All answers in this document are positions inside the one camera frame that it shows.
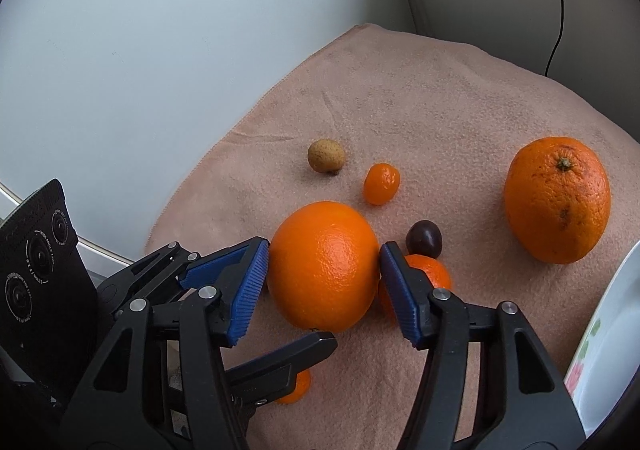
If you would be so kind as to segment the small orange kumquat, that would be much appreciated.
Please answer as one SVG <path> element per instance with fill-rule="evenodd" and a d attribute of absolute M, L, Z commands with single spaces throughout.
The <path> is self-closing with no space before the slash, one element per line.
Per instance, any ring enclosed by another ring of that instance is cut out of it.
<path fill-rule="evenodd" d="M 370 205 L 382 206 L 394 198 L 399 185 L 400 173 L 395 166 L 387 163 L 374 164 L 363 183 L 363 199 Z"/>
<path fill-rule="evenodd" d="M 296 384 L 294 390 L 276 400 L 277 404 L 295 404 L 306 395 L 311 386 L 311 373 L 309 369 L 303 370 L 296 375 Z"/>

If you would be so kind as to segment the large smooth orange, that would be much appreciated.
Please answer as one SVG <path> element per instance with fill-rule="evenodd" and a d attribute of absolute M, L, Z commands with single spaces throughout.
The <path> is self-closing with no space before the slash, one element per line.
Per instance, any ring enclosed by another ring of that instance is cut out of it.
<path fill-rule="evenodd" d="M 346 204 L 308 204 L 272 237 L 268 291 L 296 328 L 350 329 L 371 306 L 379 280 L 378 239 L 367 219 Z"/>

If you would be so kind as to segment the small mandarin with stem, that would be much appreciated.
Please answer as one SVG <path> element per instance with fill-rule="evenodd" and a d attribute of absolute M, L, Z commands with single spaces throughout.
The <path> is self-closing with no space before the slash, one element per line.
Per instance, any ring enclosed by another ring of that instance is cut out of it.
<path fill-rule="evenodd" d="M 405 256 L 405 261 L 411 268 L 422 270 L 434 288 L 446 288 L 446 290 L 452 289 L 450 274 L 447 268 L 437 259 L 420 254 L 409 254 Z M 384 316 L 387 319 L 395 321 L 396 314 L 394 313 L 393 304 L 390 300 L 390 294 L 388 294 L 383 281 L 380 281 L 380 284 L 378 285 L 376 300 L 378 301 L 378 306 L 380 306 Z"/>

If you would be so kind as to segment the brown longan fruit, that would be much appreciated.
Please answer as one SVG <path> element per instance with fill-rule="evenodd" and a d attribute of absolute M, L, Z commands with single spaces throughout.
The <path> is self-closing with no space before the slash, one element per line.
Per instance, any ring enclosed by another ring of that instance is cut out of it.
<path fill-rule="evenodd" d="M 315 172 L 335 175 L 341 171 L 346 162 L 346 152 L 337 141 L 322 138 L 309 146 L 307 160 Z"/>

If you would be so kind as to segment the dark red cherry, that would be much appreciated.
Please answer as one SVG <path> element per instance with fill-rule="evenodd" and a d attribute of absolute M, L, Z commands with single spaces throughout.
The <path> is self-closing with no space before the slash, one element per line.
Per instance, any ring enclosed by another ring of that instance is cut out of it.
<path fill-rule="evenodd" d="M 442 233 L 434 222 L 419 220 L 411 226 L 406 235 L 409 254 L 418 254 L 438 259 L 442 254 Z"/>

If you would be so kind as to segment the large rough orange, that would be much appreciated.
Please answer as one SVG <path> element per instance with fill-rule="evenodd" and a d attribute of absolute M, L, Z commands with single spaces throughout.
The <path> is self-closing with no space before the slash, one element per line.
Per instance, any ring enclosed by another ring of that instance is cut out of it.
<path fill-rule="evenodd" d="M 570 137 L 544 137 L 514 156 L 503 187 L 506 222 L 533 258 L 568 265 L 603 236 L 611 189 L 600 158 Z"/>

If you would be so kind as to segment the white floral plate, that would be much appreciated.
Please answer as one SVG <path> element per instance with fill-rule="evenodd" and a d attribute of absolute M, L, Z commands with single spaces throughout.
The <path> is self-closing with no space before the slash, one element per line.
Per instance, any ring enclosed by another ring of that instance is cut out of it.
<path fill-rule="evenodd" d="M 640 246 L 617 268 L 594 311 L 564 383 L 587 435 L 611 413 L 639 366 Z"/>

